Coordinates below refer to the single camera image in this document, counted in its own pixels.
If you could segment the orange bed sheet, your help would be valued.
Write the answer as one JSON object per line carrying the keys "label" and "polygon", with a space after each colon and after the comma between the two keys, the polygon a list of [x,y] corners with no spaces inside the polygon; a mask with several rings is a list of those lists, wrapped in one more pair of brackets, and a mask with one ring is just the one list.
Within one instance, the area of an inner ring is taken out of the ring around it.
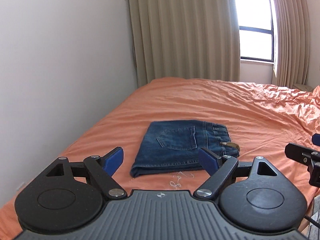
{"label": "orange bed sheet", "polygon": [[[131,167],[154,121],[200,120],[227,127],[252,162],[216,200],[193,193],[208,178],[195,171],[133,178]],[[294,143],[319,151],[319,89],[163,78],[137,89],[1,209],[1,239],[303,239],[299,226],[319,195],[319,162],[285,155]],[[106,200],[71,162],[116,147],[124,160],[112,178],[127,192]]]}

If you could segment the beige curtain left of window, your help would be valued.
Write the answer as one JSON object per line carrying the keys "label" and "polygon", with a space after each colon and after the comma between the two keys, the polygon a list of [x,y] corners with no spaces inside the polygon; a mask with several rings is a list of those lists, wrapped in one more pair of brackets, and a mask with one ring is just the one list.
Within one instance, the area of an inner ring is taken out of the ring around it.
{"label": "beige curtain left of window", "polygon": [[235,0],[129,0],[137,81],[238,81]]}

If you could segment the beige curtain right of window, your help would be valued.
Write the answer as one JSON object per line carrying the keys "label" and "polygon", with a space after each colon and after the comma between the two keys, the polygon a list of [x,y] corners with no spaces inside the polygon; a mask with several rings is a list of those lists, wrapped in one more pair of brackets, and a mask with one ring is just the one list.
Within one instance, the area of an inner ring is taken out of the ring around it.
{"label": "beige curtain right of window", "polygon": [[310,62],[310,17],[307,0],[273,0],[276,54],[272,83],[292,88],[306,84]]}

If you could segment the bright window with dark frame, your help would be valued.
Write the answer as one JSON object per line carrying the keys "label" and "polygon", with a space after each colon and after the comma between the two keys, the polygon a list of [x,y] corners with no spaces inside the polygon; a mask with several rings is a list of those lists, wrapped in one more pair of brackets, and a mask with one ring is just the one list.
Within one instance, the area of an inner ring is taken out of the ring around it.
{"label": "bright window with dark frame", "polygon": [[235,0],[240,34],[240,57],[274,61],[271,0]]}

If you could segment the blue denim jeans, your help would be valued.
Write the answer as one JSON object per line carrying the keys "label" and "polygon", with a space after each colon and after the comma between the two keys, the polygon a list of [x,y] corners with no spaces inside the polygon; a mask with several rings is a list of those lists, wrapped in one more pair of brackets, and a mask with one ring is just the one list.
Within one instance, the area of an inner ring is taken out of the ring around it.
{"label": "blue denim jeans", "polygon": [[201,170],[201,148],[218,156],[240,155],[240,146],[231,141],[227,127],[222,124],[200,120],[154,121],[143,137],[130,175],[136,178]]}

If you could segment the beige curtain of window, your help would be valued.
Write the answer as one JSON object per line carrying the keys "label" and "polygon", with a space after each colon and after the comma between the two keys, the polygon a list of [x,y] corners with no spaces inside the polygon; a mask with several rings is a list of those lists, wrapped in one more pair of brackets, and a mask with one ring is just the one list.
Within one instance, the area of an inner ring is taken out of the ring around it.
{"label": "beige curtain of window", "polygon": [[306,84],[310,62],[310,17],[307,0],[273,0],[276,54],[272,83],[292,88]]}
{"label": "beige curtain of window", "polygon": [[235,0],[129,0],[137,81],[238,81]]}

